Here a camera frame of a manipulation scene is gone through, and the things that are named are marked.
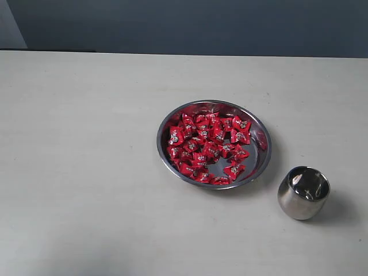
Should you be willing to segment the round steel plate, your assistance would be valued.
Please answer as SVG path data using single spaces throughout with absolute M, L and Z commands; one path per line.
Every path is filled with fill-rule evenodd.
M 181 127 L 183 130 L 183 113 L 192 116 L 197 132 L 189 139 L 184 138 L 181 145 L 169 145 L 170 127 Z M 233 129 L 234 116 L 251 121 L 249 145 L 231 143 L 230 131 Z M 202 148 L 206 141 L 211 141 L 210 130 L 217 126 L 226 131 L 224 144 L 218 145 L 219 158 L 208 159 L 202 153 Z M 245 108 L 219 100 L 189 102 L 173 110 L 162 121 L 156 144 L 163 163 L 174 175 L 187 183 L 211 190 L 232 189 L 253 181 L 265 170 L 271 158 L 270 135 L 261 120 Z M 231 151 L 237 144 L 250 153 L 248 158 L 239 162 L 246 166 L 245 170 L 230 185 L 211 185 L 210 180 L 213 177 L 227 177 L 223 169 L 235 161 L 231 158 Z M 188 178 L 179 172 L 181 163 L 201 166 L 202 169 L 194 179 Z

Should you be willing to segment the stainless steel cup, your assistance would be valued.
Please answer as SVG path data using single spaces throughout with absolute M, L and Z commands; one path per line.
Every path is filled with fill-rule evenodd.
M 281 209 L 295 220 L 309 220 L 322 209 L 330 193 L 326 176 L 317 169 L 298 166 L 291 169 L 278 189 Z

